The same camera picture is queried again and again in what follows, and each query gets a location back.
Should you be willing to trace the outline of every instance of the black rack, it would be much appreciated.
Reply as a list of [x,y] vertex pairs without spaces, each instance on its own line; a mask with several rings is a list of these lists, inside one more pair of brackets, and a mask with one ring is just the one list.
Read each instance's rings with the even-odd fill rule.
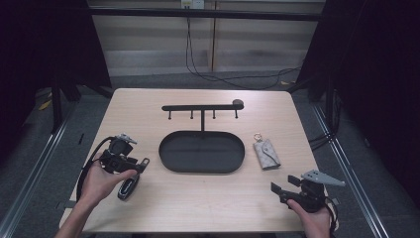
[[172,111],[191,111],[191,119],[194,118],[194,111],[201,111],[201,131],[204,132],[205,124],[205,111],[213,111],[213,119],[216,119],[216,110],[235,110],[235,118],[238,118],[238,110],[244,109],[244,102],[240,99],[235,99],[232,104],[219,104],[219,105],[167,105],[161,108],[163,111],[168,111],[171,119]]

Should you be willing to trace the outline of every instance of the black cable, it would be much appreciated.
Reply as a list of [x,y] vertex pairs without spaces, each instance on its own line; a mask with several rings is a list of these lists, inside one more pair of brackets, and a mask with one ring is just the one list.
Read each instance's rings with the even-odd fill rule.
[[[188,32],[187,32],[187,42],[186,42],[186,50],[185,50],[185,64],[186,64],[186,67],[187,67],[187,69],[190,73],[192,73],[193,75],[199,76],[200,78],[202,78],[204,80],[207,80],[207,81],[223,81],[223,82],[228,83],[230,85],[237,86],[237,87],[244,88],[244,89],[248,89],[248,90],[265,90],[265,89],[269,89],[269,88],[272,88],[272,87],[278,85],[279,77],[281,75],[285,75],[285,74],[290,73],[292,71],[296,71],[296,70],[301,69],[301,66],[299,66],[299,67],[295,67],[295,68],[285,68],[285,69],[280,70],[278,73],[271,74],[271,75],[260,75],[260,76],[246,75],[246,76],[235,76],[235,77],[225,77],[225,78],[217,77],[217,76],[214,76],[214,75],[202,74],[202,73],[198,72],[197,67],[195,66],[195,62],[194,62],[190,24],[191,24],[190,19],[187,18]],[[192,62],[192,66],[193,66],[194,70],[192,70],[189,67],[189,64],[188,64],[188,51],[189,51],[189,54],[190,54],[190,57],[191,57],[191,62]],[[260,87],[260,88],[246,87],[246,86],[242,86],[242,85],[239,85],[239,84],[236,84],[236,83],[233,83],[233,82],[229,81],[229,80],[232,80],[232,79],[240,79],[240,78],[270,78],[270,77],[276,77],[275,83],[273,83],[269,86]]]
[[328,209],[328,212],[331,215],[331,225],[330,225],[330,234],[333,235],[334,231],[336,230],[337,227],[337,221],[339,219],[339,210],[337,209],[336,204],[334,203],[334,201],[330,198],[330,197],[326,197],[327,200],[330,201],[330,203],[333,206],[334,212],[333,210],[331,210],[331,208],[328,206],[327,203],[325,203],[325,207]]
[[103,146],[103,144],[105,144],[105,142],[113,140],[114,138],[115,137],[108,137],[108,138],[105,138],[101,143],[99,143],[99,145],[93,151],[92,155],[90,155],[90,158],[86,162],[86,165],[82,168],[79,179],[77,181],[76,202],[81,197],[81,191],[83,189],[83,183],[84,183],[84,180],[86,179],[87,173],[89,172],[89,169],[92,167],[93,162],[96,161],[96,160],[93,160],[95,158],[96,153],[98,153],[99,149],[101,149],[101,147]]

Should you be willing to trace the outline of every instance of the power cord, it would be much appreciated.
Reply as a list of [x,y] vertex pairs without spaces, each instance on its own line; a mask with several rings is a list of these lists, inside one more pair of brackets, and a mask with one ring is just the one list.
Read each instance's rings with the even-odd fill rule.
[[[235,77],[217,77],[214,75],[209,75],[209,74],[202,74],[200,72],[198,72],[196,66],[195,66],[195,62],[194,62],[194,57],[193,57],[193,49],[192,49],[192,41],[191,41],[191,22],[190,19],[187,18],[187,26],[188,26],[188,33],[187,33],[187,41],[186,41],[186,50],[185,50],[185,65],[186,68],[188,69],[188,71],[190,73],[192,73],[193,75],[196,75],[204,80],[207,81],[223,81],[227,84],[236,86],[236,87],[240,87],[243,89],[248,89],[248,90],[265,90],[265,89],[270,89],[272,87],[275,87],[278,85],[279,81],[280,81],[280,76],[281,75],[285,75],[288,74],[290,72],[296,71],[296,70],[300,70],[301,66],[295,67],[295,68],[285,68],[280,70],[278,73],[276,74],[271,74],[271,75],[260,75],[260,76],[235,76]],[[188,52],[189,52],[189,56],[191,57],[191,62],[192,62],[192,67],[193,70],[189,67],[188,64]],[[269,86],[264,86],[264,87],[246,87],[246,86],[242,86],[239,85],[237,83],[233,83],[229,80],[233,80],[233,79],[241,79],[241,78],[271,78],[271,77],[276,77],[276,80],[274,83],[270,84]]]

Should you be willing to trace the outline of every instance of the small item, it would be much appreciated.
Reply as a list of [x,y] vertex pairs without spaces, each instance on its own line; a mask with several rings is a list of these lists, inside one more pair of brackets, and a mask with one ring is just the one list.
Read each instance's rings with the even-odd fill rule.
[[254,149],[257,152],[262,169],[264,171],[277,169],[280,166],[280,160],[269,139],[264,141],[263,136],[260,133],[256,133],[254,139],[256,139]]
[[123,184],[121,184],[120,189],[118,190],[118,198],[125,200],[131,195],[131,193],[134,191],[134,188],[136,188],[137,183],[139,183],[140,175],[145,171],[150,161],[151,160],[148,158],[144,158],[139,165],[136,165],[137,174],[131,178],[126,179]]
[[118,191],[118,198],[125,200],[127,199],[131,193],[134,191],[134,188],[136,188],[137,183],[139,182],[140,174],[137,174],[131,178],[128,178],[123,182],[123,184],[120,187],[120,190]]

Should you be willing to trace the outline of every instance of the person's right hand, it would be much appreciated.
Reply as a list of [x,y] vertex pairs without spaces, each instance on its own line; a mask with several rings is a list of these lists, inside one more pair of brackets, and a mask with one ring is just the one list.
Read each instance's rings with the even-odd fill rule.
[[288,199],[287,204],[299,216],[307,238],[330,238],[330,213],[327,208],[308,213],[292,199]]

